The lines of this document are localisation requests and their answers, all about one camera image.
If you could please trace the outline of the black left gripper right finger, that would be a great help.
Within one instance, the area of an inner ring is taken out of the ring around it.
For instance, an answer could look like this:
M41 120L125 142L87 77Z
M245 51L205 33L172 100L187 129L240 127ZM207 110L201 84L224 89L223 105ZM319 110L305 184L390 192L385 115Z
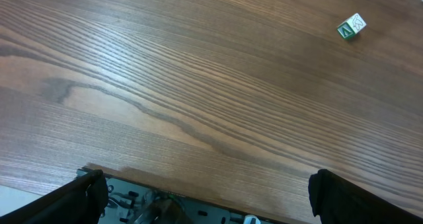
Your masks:
M422 218L321 169L308 184L313 215L322 224L422 224Z

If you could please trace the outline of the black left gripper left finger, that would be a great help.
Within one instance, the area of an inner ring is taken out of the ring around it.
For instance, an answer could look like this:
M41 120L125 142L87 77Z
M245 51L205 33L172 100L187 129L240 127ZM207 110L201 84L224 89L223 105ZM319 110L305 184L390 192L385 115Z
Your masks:
M102 170L92 170L72 182L1 217L2 223L98 223L108 205Z

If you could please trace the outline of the green-sided bird block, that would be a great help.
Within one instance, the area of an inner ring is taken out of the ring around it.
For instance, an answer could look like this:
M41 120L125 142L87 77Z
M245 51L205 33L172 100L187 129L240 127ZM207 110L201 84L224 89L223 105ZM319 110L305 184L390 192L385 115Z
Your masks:
M343 39L349 40L355 37L366 26L367 24L364 19L358 13L355 13L339 24L336 30Z

